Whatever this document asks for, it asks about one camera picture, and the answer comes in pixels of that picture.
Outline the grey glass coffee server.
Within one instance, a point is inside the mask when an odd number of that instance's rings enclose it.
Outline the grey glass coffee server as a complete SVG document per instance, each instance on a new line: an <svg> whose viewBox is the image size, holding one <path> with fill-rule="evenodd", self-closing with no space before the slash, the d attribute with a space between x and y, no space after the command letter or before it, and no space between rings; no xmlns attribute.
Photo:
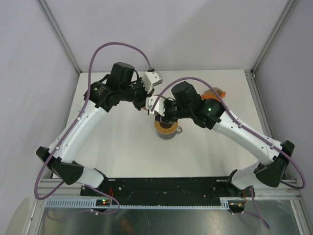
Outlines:
<svg viewBox="0 0 313 235"><path fill-rule="evenodd" d="M180 126L178 126L178 128L171 134L163 134L163 133L160 133L159 131L157 131L156 133L157 133L159 138L161 138L163 140L170 140L170 139L174 138L176 135L181 134L182 131L183 131L183 129Z"/></svg>

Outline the brown paper coffee filter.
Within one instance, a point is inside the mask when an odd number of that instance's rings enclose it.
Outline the brown paper coffee filter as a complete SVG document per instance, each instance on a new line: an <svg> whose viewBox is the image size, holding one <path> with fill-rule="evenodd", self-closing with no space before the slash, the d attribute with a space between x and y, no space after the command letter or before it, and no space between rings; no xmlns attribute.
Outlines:
<svg viewBox="0 0 313 235"><path fill-rule="evenodd" d="M142 107L142 109L148 111L149 110L149 99L153 96L154 93L154 89L152 89L148 94L147 97L145 98L145 103L144 106Z"/></svg>

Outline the blue coffee dripper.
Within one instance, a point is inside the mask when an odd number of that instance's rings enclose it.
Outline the blue coffee dripper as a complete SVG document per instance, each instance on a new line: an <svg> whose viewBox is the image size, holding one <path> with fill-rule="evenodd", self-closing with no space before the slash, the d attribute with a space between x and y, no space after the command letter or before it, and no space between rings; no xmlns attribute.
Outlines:
<svg viewBox="0 0 313 235"><path fill-rule="evenodd" d="M164 119L163 116L157 115L157 116L156 116L156 121L158 121L158 122L164 122L165 119Z"/></svg>

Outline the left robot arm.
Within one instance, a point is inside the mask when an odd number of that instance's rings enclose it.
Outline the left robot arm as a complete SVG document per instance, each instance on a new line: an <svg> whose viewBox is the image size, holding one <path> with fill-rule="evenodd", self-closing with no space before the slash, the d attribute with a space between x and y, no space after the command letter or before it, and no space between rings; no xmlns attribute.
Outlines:
<svg viewBox="0 0 313 235"><path fill-rule="evenodd" d="M109 74L90 85L84 94L82 106L70 125L49 146L39 147L36 154L47 167L68 185L80 183L91 186L96 195L108 190L105 176L98 170L75 160L80 145L98 122L121 101L133 103L140 110L154 91L154 84L162 82L156 71L148 71L132 80L135 68L118 62Z"/></svg>

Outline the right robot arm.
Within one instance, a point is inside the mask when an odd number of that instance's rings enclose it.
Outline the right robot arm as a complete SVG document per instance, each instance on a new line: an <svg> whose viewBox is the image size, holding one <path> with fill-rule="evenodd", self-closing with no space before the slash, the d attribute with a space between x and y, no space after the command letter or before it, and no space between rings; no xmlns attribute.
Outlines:
<svg viewBox="0 0 313 235"><path fill-rule="evenodd" d="M292 142L274 140L248 126L226 106L224 93L214 87L200 95L193 85L182 81L172 87L172 94L173 98L157 97L155 105L162 106L157 111L161 121L190 118L197 126L233 140L257 159L256 163L231 172L225 184L230 196L238 196L243 189L257 183L271 188L283 183L294 150Z"/></svg>

